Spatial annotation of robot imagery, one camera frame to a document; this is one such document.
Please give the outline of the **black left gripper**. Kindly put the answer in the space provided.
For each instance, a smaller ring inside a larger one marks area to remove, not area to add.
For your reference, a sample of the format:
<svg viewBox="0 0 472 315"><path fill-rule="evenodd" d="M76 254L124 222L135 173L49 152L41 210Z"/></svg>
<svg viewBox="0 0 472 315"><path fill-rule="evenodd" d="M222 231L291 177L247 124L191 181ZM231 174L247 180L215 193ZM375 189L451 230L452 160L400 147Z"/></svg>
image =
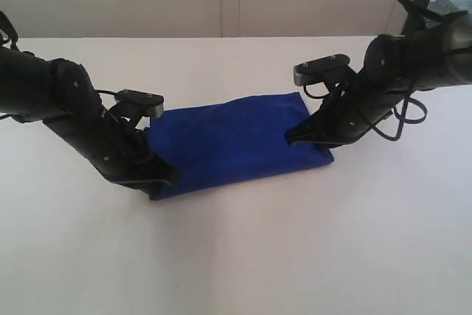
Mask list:
<svg viewBox="0 0 472 315"><path fill-rule="evenodd" d="M154 153L142 131L125 120L106 115L91 123L88 161L109 182L154 192L162 183L176 186L178 168Z"/></svg>

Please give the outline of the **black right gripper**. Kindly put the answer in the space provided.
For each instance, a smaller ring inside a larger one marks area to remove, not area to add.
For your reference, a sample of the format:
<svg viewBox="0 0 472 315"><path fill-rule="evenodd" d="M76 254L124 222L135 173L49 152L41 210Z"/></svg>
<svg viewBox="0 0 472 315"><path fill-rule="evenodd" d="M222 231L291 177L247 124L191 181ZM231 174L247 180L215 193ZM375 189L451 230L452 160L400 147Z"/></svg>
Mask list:
<svg viewBox="0 0 472 315"><path fill-rule="evenodd" d="M318 111L286 131L286 142L337 148L357 142L391 111L391 86L351 82L322 101Z"/></svg>

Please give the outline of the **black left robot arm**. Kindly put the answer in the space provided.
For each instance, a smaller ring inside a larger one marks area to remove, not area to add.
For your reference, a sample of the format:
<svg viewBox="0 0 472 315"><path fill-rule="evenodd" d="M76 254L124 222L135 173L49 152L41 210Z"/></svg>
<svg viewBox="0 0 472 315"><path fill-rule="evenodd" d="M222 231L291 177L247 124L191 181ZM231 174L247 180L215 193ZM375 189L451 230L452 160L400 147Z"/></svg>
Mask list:
<svg viewBox="0 0 472 315"><path fill-rule="evenodd" d="M162 115L163 96L122 90L106 108L101 94L78 63L1 49L3 114L19 123L42 122L111 183L149 194L176 185L178 169L137 128L141 119Z"/></svg>

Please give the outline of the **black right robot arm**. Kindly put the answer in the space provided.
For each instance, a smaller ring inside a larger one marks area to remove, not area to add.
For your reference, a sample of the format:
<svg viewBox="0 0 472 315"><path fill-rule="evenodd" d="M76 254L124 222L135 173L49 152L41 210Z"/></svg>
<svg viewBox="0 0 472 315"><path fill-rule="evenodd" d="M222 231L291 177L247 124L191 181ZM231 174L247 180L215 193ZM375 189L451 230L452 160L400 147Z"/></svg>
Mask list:
<svg viewBox="0 0 472 315"><path fill-rule="evenodd" d="M302 88L322 83L327 93L319 97L322 103L317 111L285 132L289 145L312 142L337 148L357 142L370 131L395 142L404 125L424 121L406 116L409 105L427 110L412 98L416 91L471 84L471 14L448 14L436 26L407 35L378 35L357 72L342 54L298 64L294 83ZM398 120L394 136L377 127L390 116Z"/></svg>

